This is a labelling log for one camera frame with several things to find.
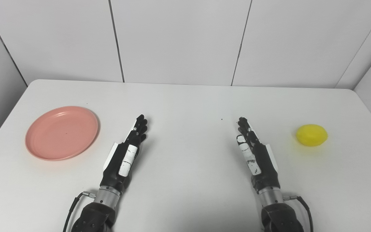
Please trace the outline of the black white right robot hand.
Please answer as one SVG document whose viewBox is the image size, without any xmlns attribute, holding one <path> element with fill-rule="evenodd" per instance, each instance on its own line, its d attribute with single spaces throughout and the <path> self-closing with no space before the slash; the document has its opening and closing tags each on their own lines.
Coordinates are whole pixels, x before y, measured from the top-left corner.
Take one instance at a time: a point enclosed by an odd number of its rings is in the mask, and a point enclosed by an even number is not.
<svg viewBox="0 0 371 232">
<path fill-rule="evenodd" d="M 239 117 L 236 140 L 246 164 L 252 174 L 252 185 L 256 193 L 264 189 L 279 189 L 277 167 L 269 144 L 260 142 L 254 129 L 245 117 Z"/>
</svg>

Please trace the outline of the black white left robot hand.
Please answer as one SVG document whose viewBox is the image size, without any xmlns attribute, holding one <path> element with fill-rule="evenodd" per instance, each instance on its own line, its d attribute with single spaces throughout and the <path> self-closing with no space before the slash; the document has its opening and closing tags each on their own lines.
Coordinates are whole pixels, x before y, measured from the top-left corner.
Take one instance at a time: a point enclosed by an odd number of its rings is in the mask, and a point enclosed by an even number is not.
<svg viewBox="0 0 371 232">
<path fill-rule="evenodd" d="M 140 151 L 140 145 L 147 137 L 147 129 L 147 119 L 141 114 L 137 117 L 125 140 L 113 144 L 103 166 L 101 187 L 114 188 L 120 193 L 125 191 L 130 170 Z"/>
</svg>

